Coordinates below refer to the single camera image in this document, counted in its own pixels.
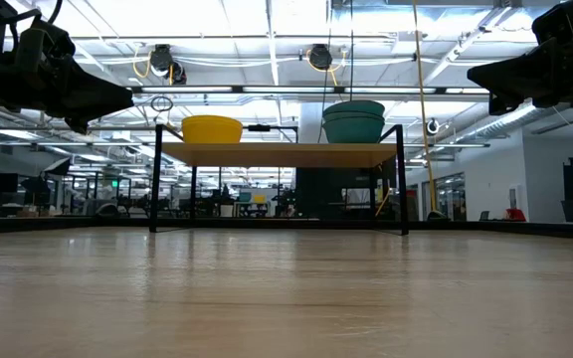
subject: stacked bowls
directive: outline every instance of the stacked bowls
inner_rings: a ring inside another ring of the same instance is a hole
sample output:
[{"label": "stacked bowls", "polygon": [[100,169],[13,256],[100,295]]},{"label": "stacked bowls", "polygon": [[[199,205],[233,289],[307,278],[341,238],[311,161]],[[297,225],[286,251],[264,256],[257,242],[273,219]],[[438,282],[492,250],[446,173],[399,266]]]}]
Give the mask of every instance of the stacked bowls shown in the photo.
[{"label": "stacked bowls", "polygon": [[183,119],[185,143],[240,143],[243,124],[220,115],[194,115]]},{"label": "stacked bowls", "polygon": [[378,143],[384,128],[384,106],[372,100],[351,100],[324,110],[329,143]]}]

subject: table top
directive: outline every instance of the table top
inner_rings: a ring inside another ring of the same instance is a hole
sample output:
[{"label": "table top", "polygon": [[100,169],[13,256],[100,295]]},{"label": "table top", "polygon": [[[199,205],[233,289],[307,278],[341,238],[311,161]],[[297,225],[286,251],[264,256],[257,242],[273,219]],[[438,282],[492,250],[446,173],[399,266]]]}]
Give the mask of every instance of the table top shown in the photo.
[{"label": "table top", "polygon": [[372,168],[393,157],[397,145],[163,143],[162,150],[189,166]]}]

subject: red object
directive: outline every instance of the red object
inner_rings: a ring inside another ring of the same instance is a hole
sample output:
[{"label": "red object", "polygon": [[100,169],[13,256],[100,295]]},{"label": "red object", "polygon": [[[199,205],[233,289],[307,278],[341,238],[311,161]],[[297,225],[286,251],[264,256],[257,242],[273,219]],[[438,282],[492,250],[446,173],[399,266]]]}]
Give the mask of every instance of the red object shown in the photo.
[{"label": "red object", "polygon": [[507,219],[511,221],[517,221],[523,223],[527,221],[525,219],[523,211],[521,211],[520,209],[506,209],[505,212],[507,213]]}]

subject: floor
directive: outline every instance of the floor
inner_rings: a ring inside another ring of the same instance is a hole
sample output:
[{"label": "floor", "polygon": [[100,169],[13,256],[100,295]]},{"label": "floor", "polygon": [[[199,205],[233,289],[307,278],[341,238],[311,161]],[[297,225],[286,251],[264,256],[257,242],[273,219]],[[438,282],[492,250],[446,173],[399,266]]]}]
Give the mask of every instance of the floor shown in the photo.
[{"label": "floor", "polygon": [[573,240],[0,235],[0,357],[573,357]]}]

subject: yellow bowl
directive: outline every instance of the yellow bowl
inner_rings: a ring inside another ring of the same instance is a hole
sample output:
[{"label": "yellow bowl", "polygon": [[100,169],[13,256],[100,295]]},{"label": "yellow bowl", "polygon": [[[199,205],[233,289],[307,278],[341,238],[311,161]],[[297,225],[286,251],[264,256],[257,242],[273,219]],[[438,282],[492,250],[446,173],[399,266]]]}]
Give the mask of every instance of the yellow bowl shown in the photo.
[{"label": "yellow bowl", "polygon": [[240,143],[243,135],[241,122],[220,115],[187,117],[183,119],[182,129],[186,143]]}]

